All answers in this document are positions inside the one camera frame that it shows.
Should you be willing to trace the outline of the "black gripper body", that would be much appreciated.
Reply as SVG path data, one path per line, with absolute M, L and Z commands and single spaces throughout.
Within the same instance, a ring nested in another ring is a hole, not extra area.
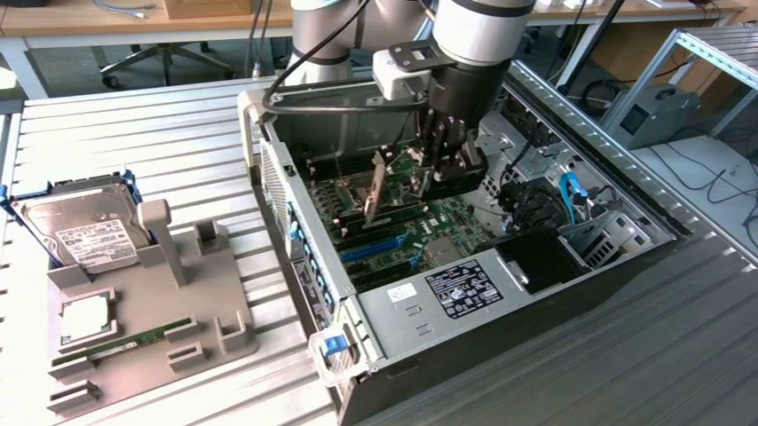
M 425 126 L 431 130 L 441 123 L 463 123 L 466 130 L 479 127 L 491 111 L 512 60 L 477 67 L 458 63 L 433 70 L 429 85 Z

